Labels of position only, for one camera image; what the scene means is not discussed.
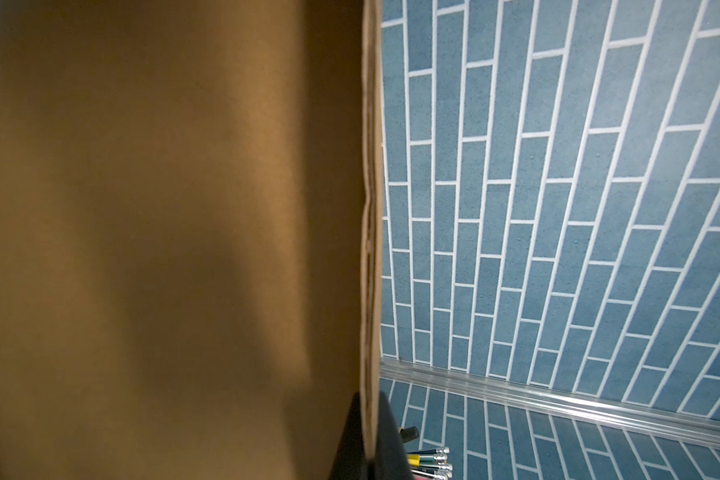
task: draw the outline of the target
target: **white grout line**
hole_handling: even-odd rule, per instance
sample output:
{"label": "white grout line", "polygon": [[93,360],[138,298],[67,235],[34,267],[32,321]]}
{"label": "white grout line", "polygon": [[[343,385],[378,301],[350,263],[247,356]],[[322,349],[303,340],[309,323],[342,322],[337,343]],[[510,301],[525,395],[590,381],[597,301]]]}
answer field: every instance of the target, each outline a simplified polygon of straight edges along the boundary
{"label": "white grout line", "polygon": [[[459,77],[459,94],[458,94],[458,136],[456,142],[456,194],[454,205],[454,235],[453,235],[453,252],[454,260],[451,263],[451,338],[448,339],[448,368],[451,368],[451,360],[453,356],[453,334],[454,334],[454,302],[456,297],[456,259],[458,258],[458,233],[459,233],[459,204],[461,203],[461,155],[464,144],[461,139],[464,137],[464,100],[467,91],[467,38],[469,25],[469,0],[464,0],[463,5],[458,5],[459,9],[454,12],[464,12],[461,18],[461,73]],[[469,364],[470,351],[467,351],[467,363]]]}
{"label": "white grout line", "polygon": [[[682,82],[682,77],[685,74],[685,71],[688,67],[688,63],[690,61],[691,51],[693,49],[694,44],[696,43],[696,34],[699,31],[702,18],[704,15],[704,12],[706,11],[706,6],[708,5],[707,0],[702,0],[702,4],[699,7],[699,13],[696,16],[696,22],[693,25],[693,31],[690,36],[690,40],[688,41],[688,45],[686,47],[686,52],[683,55],[682,63],[680,66],[680,71],[677,74],[677,77],[675,79],[675,84],[672,86],[672,94],[670,95],[670,103],[667,106],[667,110],[664,113],[664,119],[662,120],[662,125],[659,130],[659,136],[656,140],[657,143],[659,143],[663,138],[663,128],[667,125],[667,122],[670,119],[670,116],[672,115],[672,109],[674,107],[675,100],[677,99],[678,91],[680,90],[680,83]],[[712,120],[714,119],[715,112],[717,111],[717,107],[720,104],[720,82],[718,83],[717,90],[715,92],[715,96],[712,99],[712,103],[710,105],[710,109],[707,111],[706,118],[704,120],[704,129],[701,130],[699,133],[699,137],[696,140],[696,145],[693,148],[693,151],[691,153],[691,157],[688,161],[688,165],[686,166],[685,171],[683,172],[682,179],[680,180],[680,186],[678,187],[677,193],[675,198],[672,201],[672,206],[670,207],[670,211],[667,214],[665,225],[669,226],[672,223],[672,220],[677,212],[677,207],[680,204],[680,201],[682,199],[683,193],[685,192],[687,181],[691,176],[692,169],[696,165],[696,160],[699,157],[699,152],[701,151],[701,147],[704,144],[704,140],[706,139],[706,135],[709,132],[710,125],[712,123]],[[654,145],[654,152],[652,153],[652,158],[657,153],[656,150],[658,150],[658,145]],[[664,324],[664,321],[666,319],[667,313],[670,311],[670,306],[675,302],[675,298],[677,297],[677,294],[680,291],[680,286],[682,285],[682,282],[684,281],[686,275],[688,274],[688,271],[690,270],[690,266],[692,265],[693,260],[696,258],[696,253],[698,252],[699,248],[701,247],[701,243],[704,239],[704,236],[706,235],[706,229],[711,225],[712,218],[714,217],[715,213],[717,212],[717,208],[720,206],[720,189],[718,190],[718,194],[715,197],[714,201],[712,202],[712,206],[710,207],[710,212],[707,214],[707,217],[704,220],[704,224],[701,227],[701,230],[699,234],[696,237],[696,241],[694,242],[693,247],[691,248],[691,252],[688,255],[688,258],[685,262],[685,265],[682,269],[682,273],[679,275],[674,288],[672,289],[672,293],[670,294],[670,298],[668,299],[666,306],[664,307],[661,316],[659,317],[659,321],[657,322],[656,326],[654,327],[654,331],[658,332],[660,331],[661,327]],[[662,232],[659,234],[659,239],[656,242],[656,247],[653,251],[653,254],[649,260],[648,267],[646,268],[646,275],[643,277],[643,282],[640,284],[640,290],[639,294],[642,295],[643,290],[645,288],[645,283],[647,283],[648,274],[647,272],[650,272],[653,268],[653,266],[656,263],[656,259],[658,258],[659,252],[660,252],[660,246],[662,245],[664,239],[666,238],[668,228],[662,230]],[[714,292],[717,289],[717,285],[720,284],[720,276],[718,277],[716,284],[712,287],[711,292]],[[690,340],[691,335],[693,334],[693,331],[696,329],[696,326],[699,324],[699,321],[704,315],[704,311],[706,310],[706,305],[709,304],[711,301],[710,298],[707,299],[707,301],[704,302],[702,305],[702,310],[699,312],[698,315],[696,315],[696,319],[693,321],[691,327],[688,330],[688,333],[686,334],[686,337],[683,341],[683,344],[678,349],[678,351],[675,353],[675,357],[672,360],[672,363],[670,364],[670,372],[674,370],[675,366],[677,365],[677,362],[680,360],[680,353],[686,348],[686,342]],[[630,314],[630,318],[627,319],[627,324],[629,321],[631,321],[633,313]],[[637,379],[637,373],[640,370],[640,368],[645,365],[645,360],[648,357],[648,351],[651,349],[653,344],[655,343],[656,338],[654,337],[651,339],[651,341],[648,342],[648,345],[645,348],[645,351],[643,352],[642,357],[640,358],[640,362],[638,363],[637,369],[635,370],[633,374],[633,378],[630,381],[629,386],[627,387],[627,390],[624,393],[623,398],[627,398],[629,394],[632,392],[632,389],[634,388],[634,384]],[[659,382],[658,387],[656,388],[656,391],[653,393],[653,398],[650,402],[650,405],[653,405],[653,403],[658,398],[661,390],[664,388],[664,385],[666,384],[667,380],[669,379],[670,375],[665,374],[662,380]]]}
{"label": "white grout line", "polygon": [[[621,120],[622,129],[621,129],[621,132],[619,132],[619,136],[616,138],[616,146],[614,148],[614,158],[612,159],[612,165],[611,165],[612,167],[613,167],[613,164],[618,165],[619,159],[621,157],[621,150],[624,146],[624,137],[626,136],[627,127],[629,126],[630,120],[632,119],[632,110],[634,109],[634,106],[635,106],[635,102],[636,102],[636,98],[637,98],[637,91],[640,86],[640,80],[643,77],[643,70],[645,68],[645,62],[648,57],[648,51],[649,51],[650,45],[653,41],[653,33],[656,30],[656,22],[659,17],[659,11],[661,10],[661,4],[662,4],[662,0],[656,0],[656,2],[653,4],[653,10],[651,11],[650,20],[648,21],[648,29],[647,29],[646,35],[644,37],[645,41],[643,43],[642,49],[640,50],[640,57],[638,58],[638,61],[637,61],[637,68],[635,70],[635,74],[632,79],[632,85],[630,86],[630,93],[629,93],[629,96],[627,97],[626,106],[624,108],[624,116],[622,117],[622,120]],[[648,178],[650,176],[650,168],[651,168],[651,166],[649,164],[649,167],[646,169],[646,173],[643,176],[644,178]],[[627,227],[624,230],[624,238],[622,239],[621,244],[619,245],[619,251],[616,254],[615,264],[617,264],[617,265],[620,265],[622,259],[624,258],[624,252],[626,250],[626,245],[629,240],[629,236],[630,236],[630,232],[631,232],[630,228],[634,225],[634,221],[637,216],[637,211],[638,211],[637,205],[640,204],[640,199],[642,198],[646,187],[647,187],[647,182],[643,182],[640,184],[640,189],[638,190],[637,197],[635,198],[635,206],[633,206],[632,214],[627,223]],[[603,294],[603,300],[601,301],[600,308],[598,309],[597,314],[595,316],[594,329],[593,329],[593,331],[595,333],[598,331],[598,329],[600,327],[600,322],[603,318],[603,312],[605,311],[606,304],[609,301],[608,297],[610,296],[611,289],[614,286],[614,281],[616,278],[617,271],[618,271],[617,268],[613,268],[612,271],[610,272],[610,278],[608,279],[608,284],[607,284],[605,292]],[[584,352],[583,358],[589,357],[590,351],[592,349],[592,344],[594,342],[594,338],[595,338],[595,335],[590,336],[590,338],[586,344],[586,350]],[[600,388],[598,389],[598,392],[596,394],[597,397],[600,396],[600,392],[603,389],[603,386],[605,385],[605,380],[607,379],[608,373],[610,372],[610,369],[612,368],[612,366],[613,366],[613,361],[608,360],[608,367],[606,367],[606,371],[603,374],[603,379],[600,382]],[[579,383],[581,381],[581,373],[583,370],[584,370],[584,368],[580,367],[578,369],[578,372],[576,373],[576,380],[574,381],[574,388],[573,388],[573,390],[575,392],[579,387]]]}
{"label": "white grout line", "polygon": [[[494,115],[495,115],[495,103],[496,103],[496,79],[498,77],[498,70],[499,70],[499,52],[501,47],[501,26],[504,23],[504,3],[499,2],[496,7],[496,32],[494,33],[494,66],[490,70],[490,103],[488,106],[489,116],[488,116],[488,132],[486,135],[488,136],[488,141],[485,144],[485,167],[486,169],[490,166],[490,147],[493,144],[493,132],[494,132]],[[504,271],[504,250],[501,251],[501,255],[499,255],[499,278],[501,278],[501,274]],[[496,258],[496,257],[486,257],[483,255],[480,255],[481,258]],[[493,340],[496,338],[496,313],[498,312],[498,305],[499,305],[499,299],[500,299],[500,290],[499,290],[500,282],[497,282],[497,289],[496,289],[496,297],[494,301],[494,321],[490,323],[490,339]],[[488,342],[488,358],[485,362],[485,375],[488,376],[490,371],[490,357],[493,355],[494,352],[494,344],[492,342]],[[488,424],[488,410],[486,410],[485,415],[485,422],[486,425]]]}

